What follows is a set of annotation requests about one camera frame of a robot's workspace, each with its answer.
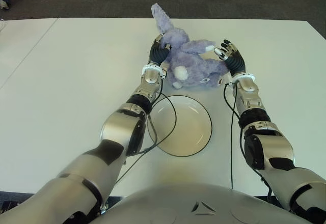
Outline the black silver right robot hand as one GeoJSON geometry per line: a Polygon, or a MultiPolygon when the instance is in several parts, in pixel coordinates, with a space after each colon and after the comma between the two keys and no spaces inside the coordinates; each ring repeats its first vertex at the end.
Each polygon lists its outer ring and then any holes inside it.
{"type": "Polygon", "coordinates": [[[229,40],[221,43],[221,48],[216,47],[214,53],[225,62],[232,77],[246,72],[246,65],[238,48],[229,40]]]}

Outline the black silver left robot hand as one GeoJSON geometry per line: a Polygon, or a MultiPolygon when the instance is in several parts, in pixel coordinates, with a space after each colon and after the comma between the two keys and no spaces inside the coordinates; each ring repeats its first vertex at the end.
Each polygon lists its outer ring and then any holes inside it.
{"type": "Polygon", "coordinates": [[[149,52],[148,64],[155,64],[160,66],[168,57],[171,49],[169,43],[161,47],[161,40],[163,39],[164,34],[159,34],[153,41],[152,46],[149,52]]]}

